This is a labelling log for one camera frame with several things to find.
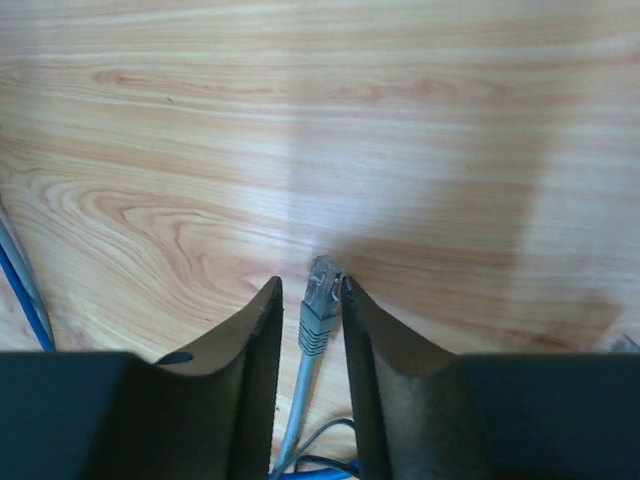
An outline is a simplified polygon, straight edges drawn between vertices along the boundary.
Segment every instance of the ethernet cable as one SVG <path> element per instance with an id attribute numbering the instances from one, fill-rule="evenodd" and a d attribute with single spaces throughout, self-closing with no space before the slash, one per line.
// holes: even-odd
<path id="1" fill-rule="evenodd" d="M 286 464 L 289 453 L 298 440 L 315 364 L 327 348 L 329 334 L 338 316 L 343 278 L 344 269 L 329 257 L 320 256 L 313 260 L 307 290 L 300 305 L 298 345 L 302 350 L 302 357 L 275 471 Z"/>

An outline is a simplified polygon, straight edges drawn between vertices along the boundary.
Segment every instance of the light wood tabletop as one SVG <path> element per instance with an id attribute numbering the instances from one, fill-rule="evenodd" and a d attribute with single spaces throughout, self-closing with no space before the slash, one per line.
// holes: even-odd
<path id="1" fill-rule="evenodd" d="M 0 3 L 0 195 L 60 348 L 155 360 L 281 275 L 274 450 L 319 254 L 455 352 L 638 339 L 638 125 L 634 0 Z M 303 437 L 349 412 L 338 331 Z"/>

